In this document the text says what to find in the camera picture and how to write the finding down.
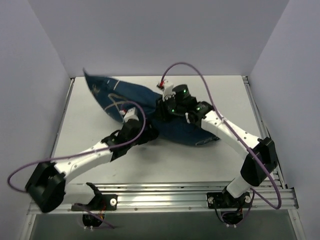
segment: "robotic arm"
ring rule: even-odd
[[[97,208],[104,199],[94,184],[68,183],[92,168],[122,157],[133,146],[145,144],[158,137],[158,131],[148,125],[141,136],[131,144],[102,151],[101,149],[132,140],[141,131],[143,122],[139,120],[135,107],[127,112],[123,111],[122,115],[124,124],[121,130],[113,132],[91,148],[77,154],[76,157],[37,165],[25,190],[43,213],[53,211],[61,203],[82,204],[88,209]]]
[[[175,116],[185,117],[188,123],[195,124],[216,135],[244,159],[240,174],[224,188],[220,199],[220,206],[225,208],[241,206],[246,200],[247,191],[252,187],[258,187],[267,178],[267,175],[225,122],[227,121],[252,149],[269,173],[278,166],[274,142],[268,137],[260,139],[248,133],[223,116],[221,119],[212,105],[205,101],[198,102],[195,97],[191,96],[185,84],[173,87],[172,83],[165,80],[158,84],[158,88],[163,92],[162,98],[157,102],[160,109],[159,116],[163,121],[170,121]]]

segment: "screw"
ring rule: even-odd
[[[244,201],[249,204],[251,202],[251,198],[249,196],[245,196]]]
[[[115,205],[117,205],[117,200],[116,200],[115,198],[112,198],[112,199],[110,200],[110,205],[111,205],[112,207],[114,207]]]
[[[210,203],[210,204],[214,203],[214,197],[213,196],[208,198],[208,203]]]

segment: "dark blue fabric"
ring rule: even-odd
[[[110,117],[120,123],[123,122],[122,116],[118,111],[118,109],[121,109],[121,104],[117,106],[111,105],[121,101],[134,101],[143,108],[147,119],[159,131],[160,136],[166,139],[191,146],[203,145],[218,140],[215,135],[193,124],[188,124],[184,117],[177,117],[170,122],[153,119],[156,101],[161,95],[145,86],[107,76],[89,75],[86,72],[84,72],[84,76],[92,95],[99,105]]]

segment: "black mounting plate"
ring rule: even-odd
[[[249,192],[244,193],[244,195],[250,197]],[[227,205],[224,201],[224,196],[222,192],[208,192],[206,194],[206,200],[209,209],[237,209],[242,205],[240,202],[233,206]],[[244,203],[242,207],[249,208],[249,206],[250,203]]]
[[[111,199],[115,199],[116,200],[116,204],[114,206],[112,206],[110,204]],[[117,210],[117,205],[118,205],[118,195],[116,195],[116,194],[102,194],[102,201],[101,201],[100,204],[98,204],[95,207],[93,207],[93,206],[85,206],[85,208],[87,210],[89,210],[89,211],[100,211],[105,207],[104,211],[115,211],[115,210]],[[71,211],[83,212],[84,210],[83,210],[83,208],[81,208],[77,204],[73,204],[71,206]]]

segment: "aluminum frame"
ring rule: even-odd
[[[262,137],[269,136],[268,130],[261,118],[251,93],[248,77],[242,78],[247,91],[249,101]],[[56,135],[56,140],[52,149],[52,155],[55,152],[61,127],[68,108],[70,96],[75,79],[71,79],[68,94],[66,96],[65,107],[60,122],[60,127]],[[305,234],[297,211],[298,202],[294,189],[286,189],[285,181],[278,167],[274,172],[274,178],[282,197],[281,209],[288,210],[295,235],[298,240],[305,240]],[[110,211],[112,214],[131,214],[131,213],[172,213],[172,212],[209,212],[207,206],[206,193],[220,192],[228,182],[182,182],[182,183],[119,183],[119,184],[96,184],[103,194],[117,194],[118,204],[116,211]],[[276,193],[269,180],[264,181],[259,187],[255,188],[261,192],[271,203],[278,202]],[[271,210],[259,197],[253,202],[252,210]],[[27,220],[23,227],[21,240],[28,240],[31,237],[32,229],[37,214],[41,214],[38,206],[31,202]],[[83,214],[80,211],[71,211],[70,204],[62,204],[56,210],[49,214]]]

